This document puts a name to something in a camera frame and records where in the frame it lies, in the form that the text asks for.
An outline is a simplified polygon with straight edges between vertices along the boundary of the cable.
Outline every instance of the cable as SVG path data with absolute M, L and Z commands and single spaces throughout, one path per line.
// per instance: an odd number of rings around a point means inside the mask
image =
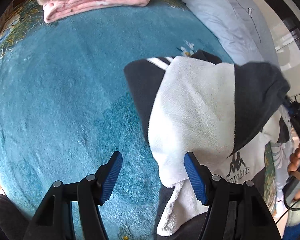
M 288 206 L 287 205 L 287 202 L 286 202 L 286 198 L 285 197 L 283 197 L 283 203 L 284 203 L 284 205 L 286 206 L 286 208 L 288 209 L 285 213 L 283 213 L 283 215 L 277 220 L 277 222 L 275 223 L 276 225 L 279 223 L 279 221 L 284 217 L 284 215 L 289 211 L 289 210 L 291 210 L 291 211 L 298 211 L 298 210 L 300 210 L 300 208 L 293 208 L 293 206 L 295 205 L 295 204 L 297 204 L 298 202 L 299 202 L 300 200 L 298 200 L 298 201 L 296 201 L 292 206 Z
M 299 201 L 300 201 L 300 199 L 299 199 L 297 202 L 295 202 L 292 206 L 289 206 L 289 205 L 287 204 L 287 202 L 286 202 L 285 196 L 283 196 L 283 203 L 284 203 L 284 205 L 286 206 L 286 208 L 287 208 L 288 210 L 291 210 L 291 211 L 298 211 L 298 210 L 300 210 L 300 208 L 293 208 L 293 206 L 294 206 L 296 203 L 298 203 Z
M 279 221 L 281 220 L 281 218 L 283 218 L 284 217 L 284 215 L 288 212 L 289 210 L 287 210 L 285 213 L 283 213 L 283 215 L 277 220 L 277 222 L 275 223 L 276 225 L 279 223 Z

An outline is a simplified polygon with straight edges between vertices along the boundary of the folded pink blanket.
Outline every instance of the folded pink blanket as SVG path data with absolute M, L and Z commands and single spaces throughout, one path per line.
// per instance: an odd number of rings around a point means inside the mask
M 114 6 L 146 6 L 150 0 L 50 0 L 43 6 L 44 21 L 54 22 L 58 19 L 94 10 Z

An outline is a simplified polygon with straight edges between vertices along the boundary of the blue fleece blanket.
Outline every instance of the blue fleece blanket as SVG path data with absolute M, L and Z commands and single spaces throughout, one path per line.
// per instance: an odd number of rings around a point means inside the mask
M 202 49 L 224 62 L 217 38 L 180 0 L 115 7 L 43 22 L 35 0 L 16 8 L 0 36 L 0 184 L 31 217 L 55 180 L 77 182 L 123 154 L 100 208 L 110 240 L 152 239 L 160 180 L 123 68 Z M 74 225 L 82 239 L 77 206 Z

